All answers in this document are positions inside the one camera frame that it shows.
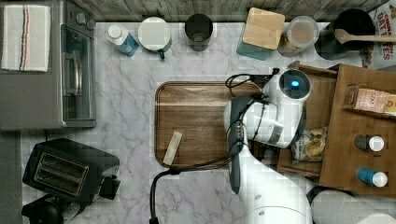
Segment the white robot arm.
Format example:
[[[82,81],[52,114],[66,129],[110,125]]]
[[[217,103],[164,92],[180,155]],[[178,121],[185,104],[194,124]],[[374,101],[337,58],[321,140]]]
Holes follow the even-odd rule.
[[[273,75],[259,100],[235,96],[224,109],[230,183],[245,209],[246,224],[313,224],[307,197],[289,178],[256,159],[248,143],[287,148],[304,131],[304,104],[312,91],[297,69]]]

